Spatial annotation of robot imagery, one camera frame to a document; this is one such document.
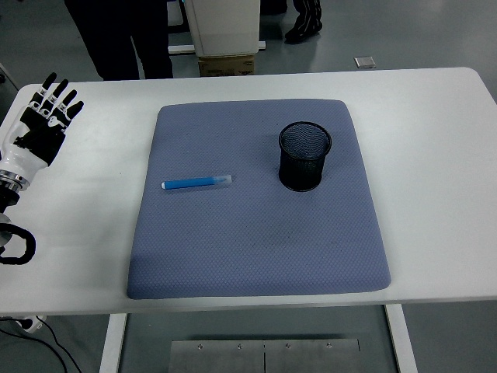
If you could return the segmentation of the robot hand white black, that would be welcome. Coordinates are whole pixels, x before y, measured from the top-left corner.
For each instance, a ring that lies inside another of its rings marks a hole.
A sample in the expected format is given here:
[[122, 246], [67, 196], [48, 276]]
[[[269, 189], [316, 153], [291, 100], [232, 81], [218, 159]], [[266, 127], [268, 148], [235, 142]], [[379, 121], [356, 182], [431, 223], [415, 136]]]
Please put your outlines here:
[[55, 160], [65, 132], [81, 112], [84, 103], [73, 100], [76, 90], [66, 91], [68, 80], [55, 88], [52, 72], [18, 113], [1, 146], [1, 179], [26, 188], [38, 171]]

